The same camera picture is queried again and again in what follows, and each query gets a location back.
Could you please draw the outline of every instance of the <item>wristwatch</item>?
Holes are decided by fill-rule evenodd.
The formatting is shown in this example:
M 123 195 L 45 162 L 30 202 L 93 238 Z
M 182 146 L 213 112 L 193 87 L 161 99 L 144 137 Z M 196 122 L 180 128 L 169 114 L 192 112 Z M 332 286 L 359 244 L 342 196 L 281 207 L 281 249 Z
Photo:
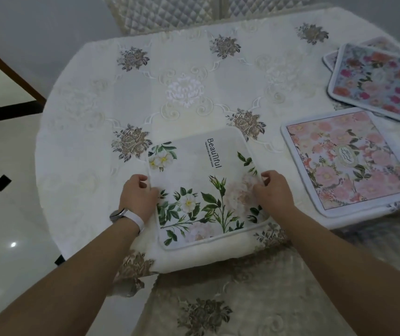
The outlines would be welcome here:
M 110 220 L 113 223 L 123 217 L 127 217 L 130 220 L 134 221 L 136 225 L 140 228 L 140 233 L 144 230 L 144 221 L 141 219 L 140 216 L 131 212 L 129 209 L 116 210 L 113 211 L 112 214 L 110 214 Z

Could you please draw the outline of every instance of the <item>table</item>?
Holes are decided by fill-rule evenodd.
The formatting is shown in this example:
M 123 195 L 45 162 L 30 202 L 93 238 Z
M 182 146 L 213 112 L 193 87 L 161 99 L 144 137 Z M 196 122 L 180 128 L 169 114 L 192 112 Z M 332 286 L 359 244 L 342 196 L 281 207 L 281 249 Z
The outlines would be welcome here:
M 322 225 L 338 228 L 395 210 L 338 219 L 319 215 L 280 133 L 283 122 L 339 109 L 326 94 L 330 72 L 322 56 L 343 43 L 377 36 L 395 41 L 335 7 L 86 44 L 54 85 L 37 136 L 40 201 L 63 256 L 110 225 L 108 215 L 125 180 L 146 173 L 150 141 L 227 124 L 248 138 L 258 168 L 284 174 L 296 205 Z M 383 125 L 400 146 L 400 123 L 385 119 Z M 164 251 L 156 229 L 150 221 L 116 280 L 139 287 L 137 277 L 238 258 L 285 241 L 272 223 Z

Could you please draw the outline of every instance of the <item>oval label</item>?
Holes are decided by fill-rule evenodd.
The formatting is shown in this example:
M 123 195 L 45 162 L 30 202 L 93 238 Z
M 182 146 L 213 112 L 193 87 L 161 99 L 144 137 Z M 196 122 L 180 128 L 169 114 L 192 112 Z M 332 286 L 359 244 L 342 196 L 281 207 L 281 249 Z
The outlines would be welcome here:
M 359 163 L 354 151 L 346 144 L 335 146 L 335 153 L 337 153 L 337 158 L 340 163 L 349 168 L 353 168 Z

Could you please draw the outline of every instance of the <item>person's left arm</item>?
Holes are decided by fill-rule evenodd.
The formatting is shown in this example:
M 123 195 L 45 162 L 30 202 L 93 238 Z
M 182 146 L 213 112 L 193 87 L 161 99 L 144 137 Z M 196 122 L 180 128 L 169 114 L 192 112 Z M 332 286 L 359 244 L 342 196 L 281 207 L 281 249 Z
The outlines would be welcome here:
M 146 189 L 145 175 L 124 185 L 119 209 L 149 220 L 158 189 Z M 82 250 L 37 282 L 0 313 L 0 335 L 85 335 L 101 309 L 138 225 L 121 218 Z

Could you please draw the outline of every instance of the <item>brown door frame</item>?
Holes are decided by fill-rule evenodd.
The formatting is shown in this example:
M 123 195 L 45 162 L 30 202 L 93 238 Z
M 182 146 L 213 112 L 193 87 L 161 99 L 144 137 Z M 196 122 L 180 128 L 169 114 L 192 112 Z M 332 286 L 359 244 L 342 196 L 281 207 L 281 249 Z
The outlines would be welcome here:
M 26 82 L 22 77 L 20 77 L 15 71 L 7 66 L 7 64 L 0 59 L 0 70 L 11 78 L 16 84 L 18 84 L 22 89 L 28 92 L 32 97 L 34 97 L 41 105 L 45 105 L 46 99 L 37 92 L 30 84 Z

